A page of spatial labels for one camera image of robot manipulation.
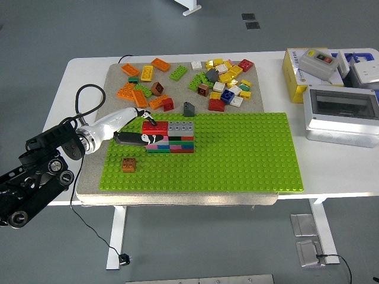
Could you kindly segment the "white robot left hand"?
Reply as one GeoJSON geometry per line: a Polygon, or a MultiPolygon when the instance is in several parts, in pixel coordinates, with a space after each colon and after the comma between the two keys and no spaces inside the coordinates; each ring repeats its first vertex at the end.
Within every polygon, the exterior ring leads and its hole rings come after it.
{"type": "Polygon", "coordinates": [[[90,142],[94,143],[94,150],[97,150],[101,143],[112,138],[124,146],[147,146],[163,140],[161,134],[141,134],[131,132],[119,132],[124,126],[131,123],[135,118],[146,119],[151,126],[157,126],[150,112],[141,108],[125,108],[109,114],[94,125],[87,128],[91,135],[90,142]]]}

